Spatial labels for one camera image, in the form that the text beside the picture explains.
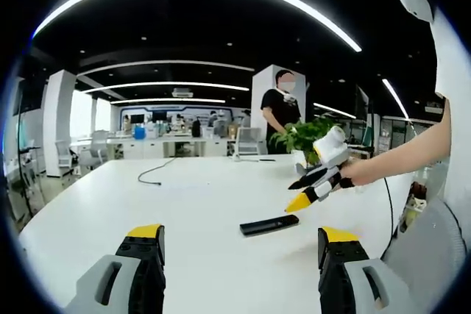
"computer monitor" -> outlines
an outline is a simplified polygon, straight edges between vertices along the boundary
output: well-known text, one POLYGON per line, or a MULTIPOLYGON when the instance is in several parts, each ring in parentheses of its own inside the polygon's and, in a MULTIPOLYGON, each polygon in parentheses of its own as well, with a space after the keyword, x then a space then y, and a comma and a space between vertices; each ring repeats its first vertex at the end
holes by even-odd
POLYGON ((158 110, 155 112, 152 112, 152 123, 155 123, 156 121, 166 121, 167 120, 167 112, 158 110))
POLYGON ((144 122, 144 114, 131 115, 131 124, 139 124, 144 122))

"window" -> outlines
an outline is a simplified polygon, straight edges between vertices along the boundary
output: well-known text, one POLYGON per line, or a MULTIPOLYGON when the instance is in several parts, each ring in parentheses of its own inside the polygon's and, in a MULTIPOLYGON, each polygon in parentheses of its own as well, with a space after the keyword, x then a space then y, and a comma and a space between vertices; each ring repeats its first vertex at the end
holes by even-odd
POLYGON ((91 133, 91 96, 75 90, 72 95, 71 138, 80 138, 91 133))
POLYGON ((96 100, 95 130, 107 130, 111 128, 111 104, 104 99, 96 100))

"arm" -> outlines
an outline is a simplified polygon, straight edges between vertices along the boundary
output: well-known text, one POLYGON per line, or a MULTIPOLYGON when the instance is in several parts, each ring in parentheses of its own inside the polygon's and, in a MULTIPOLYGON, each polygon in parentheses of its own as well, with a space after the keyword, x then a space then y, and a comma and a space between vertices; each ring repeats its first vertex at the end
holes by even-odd
POLYGON ((265 120, 268 122, 268 124, 270 124, 277 132, 281 132, 282 134, 286 133, 286 130, 283 127, 283 125, 278 123, 277 119, 273 115, 272 108, 264 107, 262 109, 262 114, 265 120))
POLYGON ((341 169, 343 177, 351 178, 354 185, 365 185, 376 179, 412 172, 450 155, 450 105, 445 102, 442 121, 414 139, 380 154, 371 160, 362 160, 341 169))

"blue container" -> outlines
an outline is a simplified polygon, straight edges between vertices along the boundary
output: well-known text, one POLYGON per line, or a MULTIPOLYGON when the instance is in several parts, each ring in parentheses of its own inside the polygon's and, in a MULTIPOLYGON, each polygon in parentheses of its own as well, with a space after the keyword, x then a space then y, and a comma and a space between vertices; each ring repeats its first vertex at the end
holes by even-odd
POLYGON ((146 128, 137 126, 134 128, 134 138, 136 140, 143 140, 146 138, 146 128))

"potted plant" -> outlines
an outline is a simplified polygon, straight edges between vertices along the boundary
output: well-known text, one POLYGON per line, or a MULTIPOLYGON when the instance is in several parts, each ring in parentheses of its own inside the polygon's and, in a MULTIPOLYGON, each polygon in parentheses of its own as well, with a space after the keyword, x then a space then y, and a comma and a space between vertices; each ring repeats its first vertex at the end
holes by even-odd
POLYGON ((319 157, 314 151, 313 142, 326 136, 334 125, 336 124, 333 121, 325 117, 316 118, 308 123, 298 121, 296 124, 286 124, 286 133, 276 132, 270 141, 284 144, 287 152, 295 154, 302 152, 309 165, 316 165, 319 157))

